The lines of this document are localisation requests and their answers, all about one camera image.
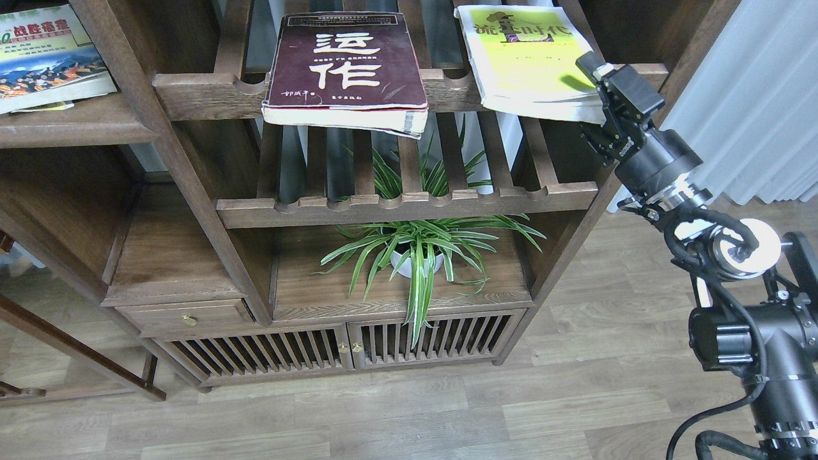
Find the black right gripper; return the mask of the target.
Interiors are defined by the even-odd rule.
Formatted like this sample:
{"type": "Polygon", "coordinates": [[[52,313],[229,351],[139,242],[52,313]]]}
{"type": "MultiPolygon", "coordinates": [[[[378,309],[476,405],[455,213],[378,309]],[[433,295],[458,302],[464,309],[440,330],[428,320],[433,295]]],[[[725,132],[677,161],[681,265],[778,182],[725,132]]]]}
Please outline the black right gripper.
{"type": "Polygon", "coordinates": [[[603,157],[617,162],[615,175],[631,193],[617,207],[626,211],[673,211],[703,207],[706,189],[690,181],[690,172],[703,161],[672,130],[660,130],[652,113],[664,98],[631,65],[619,69],[588,50],[578,67],[593,84],[603,103],[605,122],[582,123],[582,137],[603,157]]]}

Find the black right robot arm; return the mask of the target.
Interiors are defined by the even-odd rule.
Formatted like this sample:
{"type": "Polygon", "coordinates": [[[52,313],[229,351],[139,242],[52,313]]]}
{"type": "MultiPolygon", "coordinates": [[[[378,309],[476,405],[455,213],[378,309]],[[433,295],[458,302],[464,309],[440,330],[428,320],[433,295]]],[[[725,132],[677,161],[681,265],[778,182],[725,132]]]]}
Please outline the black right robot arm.
{"type": "Polygon", "coordinates": [[[666,457],[696,422],[750,406],[757,446],[702,431],[698,459],[712,458],[713,447],[751,459],[815,459],[816,255],[806,236],[778,236],[763,221],[708,208],[710,193],[690,179],[701,159],[678,133],[652,122],[663,97],[630,65],[615,67],[591,50],[576,66],[595,84],[605,115],[600,126],[584,123],[582,137],[605,163],[617,163],[630,192],[617,207],[657,228],[673,264],[690,274],[690,347],[703,370],[732,372],[746,392],[683,422],[666,457]]]}

